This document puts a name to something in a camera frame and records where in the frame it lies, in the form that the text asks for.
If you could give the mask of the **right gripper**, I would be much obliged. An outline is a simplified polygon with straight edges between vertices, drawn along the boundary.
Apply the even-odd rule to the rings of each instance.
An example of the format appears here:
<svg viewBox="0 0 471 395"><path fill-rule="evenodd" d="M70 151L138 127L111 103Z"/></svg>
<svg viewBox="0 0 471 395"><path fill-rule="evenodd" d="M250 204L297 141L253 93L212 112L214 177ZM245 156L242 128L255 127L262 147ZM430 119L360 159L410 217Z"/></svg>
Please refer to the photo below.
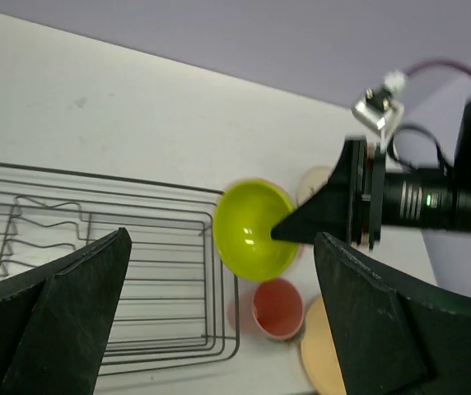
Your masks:
<svg viewBox="0 0 471 395"><path fill-rule="evenodd" d="M395 172L364 139L347 139L326 184L271 230L274 240L313 244L328 233L373 249L384 226L471 234L471 189L439 170Z"/></svg>

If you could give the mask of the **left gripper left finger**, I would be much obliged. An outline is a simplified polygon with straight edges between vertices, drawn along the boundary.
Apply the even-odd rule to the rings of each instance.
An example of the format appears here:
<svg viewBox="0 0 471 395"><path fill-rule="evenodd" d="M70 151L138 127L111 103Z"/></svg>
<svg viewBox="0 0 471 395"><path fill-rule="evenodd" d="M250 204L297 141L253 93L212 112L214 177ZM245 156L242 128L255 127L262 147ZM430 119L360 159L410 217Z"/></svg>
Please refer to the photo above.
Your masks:
<svg viewBox="0 0 471 395"><path fill-rule="evenodd" d="M119 228L0 281L0 394L91 394L132 240Z"/></svg>

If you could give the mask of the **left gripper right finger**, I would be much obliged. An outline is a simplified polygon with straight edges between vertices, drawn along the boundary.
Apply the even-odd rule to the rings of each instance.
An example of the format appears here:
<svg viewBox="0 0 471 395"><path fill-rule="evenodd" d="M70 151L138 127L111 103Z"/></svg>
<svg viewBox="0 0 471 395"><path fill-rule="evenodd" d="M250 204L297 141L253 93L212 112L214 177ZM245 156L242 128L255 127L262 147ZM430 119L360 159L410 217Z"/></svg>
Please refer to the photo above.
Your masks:
<svg viewBox="0 0 471 395"><path fill-rule="evenodd" d="M349 394L471 394L471 298L369 258L332 235L315 268Z"/></svg>

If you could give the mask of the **lime green bowl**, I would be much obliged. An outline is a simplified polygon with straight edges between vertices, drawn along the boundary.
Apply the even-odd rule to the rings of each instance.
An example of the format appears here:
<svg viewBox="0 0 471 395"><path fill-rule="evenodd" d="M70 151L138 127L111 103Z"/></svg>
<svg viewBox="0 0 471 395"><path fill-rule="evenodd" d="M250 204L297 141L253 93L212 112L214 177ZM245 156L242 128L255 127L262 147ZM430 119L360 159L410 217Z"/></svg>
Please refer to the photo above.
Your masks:
<svg viewBox="0 0 471 395"><path fill-rule="evenodd" d="M274 240L271 231L293 211L284 189L265 179L230 184L212 218L214 243L225 266L247 281L279 277L295 261L300 245Z"/></svg>

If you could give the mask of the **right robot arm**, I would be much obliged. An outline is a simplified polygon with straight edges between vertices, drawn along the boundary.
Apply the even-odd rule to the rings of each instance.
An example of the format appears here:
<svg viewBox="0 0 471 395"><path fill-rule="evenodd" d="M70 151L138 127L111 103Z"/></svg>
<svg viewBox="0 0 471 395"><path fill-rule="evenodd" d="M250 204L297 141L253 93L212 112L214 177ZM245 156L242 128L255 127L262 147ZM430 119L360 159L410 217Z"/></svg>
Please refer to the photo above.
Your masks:
<svg viewBox="0 0 471 395"><path fill-rule="evenodd" d="M328 233L349 244L380 241L384 225L471 233L471 100L465 104L455 160L441 149L435 168L403 160L405 172L389 171L394 144L370 149L364 137L349 138L327 183L271 230L275 240L313 244Z"/></svg>

